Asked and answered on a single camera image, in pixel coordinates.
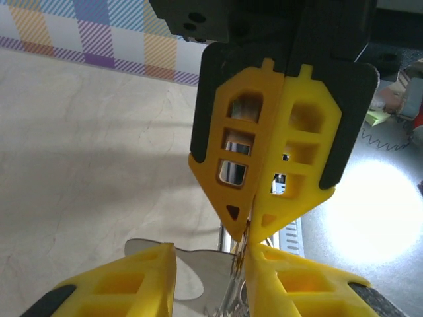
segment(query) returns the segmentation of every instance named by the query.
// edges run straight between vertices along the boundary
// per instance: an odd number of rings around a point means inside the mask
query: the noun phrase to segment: black screw hole
[[[197,30],[197,27],[192,23],[184,23],[184,29],[188,31],[195,31]]]
[[[195,23],[205,23],[206,17],[198,12],[191,12],[188,18]]]
[[[397,60],[397,56],[391,53],[384,53],[379,56],[380,61],[384,61],[385,63],[391,63]]]

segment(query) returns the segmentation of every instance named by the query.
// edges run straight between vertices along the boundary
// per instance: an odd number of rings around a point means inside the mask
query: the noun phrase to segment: plaid fabric
[[[170,34],[148,0],[0,0],[0,47],[197,85],[205,45]]]

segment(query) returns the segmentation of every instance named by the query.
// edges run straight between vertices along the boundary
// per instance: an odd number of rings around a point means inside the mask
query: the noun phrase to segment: black rubber pad
[[[74,285],[65,285],[46,293],[21,317],[50,317],[76,288]]]
[[[406,314],[401,312],[393,303],[375,289],[358,283],[349,283],[349,286],[367,305],[372,307],[380,317],[407,317]]]

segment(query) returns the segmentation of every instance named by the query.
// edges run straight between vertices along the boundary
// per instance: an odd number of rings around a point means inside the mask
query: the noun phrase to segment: marble floor
[[[0,307],[19,316],[129,238],[217,248],[187,155],[196,89],[0,50]]]

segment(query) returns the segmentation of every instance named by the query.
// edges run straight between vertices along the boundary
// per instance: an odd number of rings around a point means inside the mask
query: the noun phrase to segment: yellow plastic part
[[[216,210],[223,225],[235,240],[240,240],[257,191],[265,153],[267,151],[276,108],[279,105],[284,76],[273,72],[274,62],[265,59],[261,69],[249,67],[229,79],[216,91],[210,124],[206,159],[197,163],[192,155],[188,163],[197,181]],[[253,116],[243,120],[230,118],[233,101],[238,98],[262,97],[258,123]],[[225,150],[228,141],[240,141],[240,135],[251,136],[254,144],[250,155]],[[232,186],[220,179],[223,161],[236,162],[247,168],[242,186]],[[227,206],[237,208],[236,217],[231,216]]]
[[[244,69],[216,92],[206,159],[197,163],[190,155],[188,162],[235,240],[240,240],[250,212],[249,240],[259,243],[334,193],[334,188],[321,190],[319,180],[341,111],[326,86],[311,79],[312,70],[303,65],[298,77],[284,77],[265,59],[261,69]],[[247,107],[242,118],[232,118],[235,100],[261,100],[258,115]],[[250,150],[229,151],[228,142]],[[245,167],[242,184],[221,179],[224,162]],[[275,175],[286,177],[282,195],[270,192]]]
[[[378,317],[348,286],[367,280],[262,244],[247,247],[245,280],[252,317]]]
[[[285,77],[280,106],[260,175],[249,240],[259,243],[329,199],[335,188],[321,190],[325,168],[342,112],[313,68]],[[284,154],[289,160],[282,160]],[[275,174],[286,175],[285,192],[270,193]]]
[[[82,273],[57,287],[77,288],[53,317],[170,317],[176,283],[173,244]]]

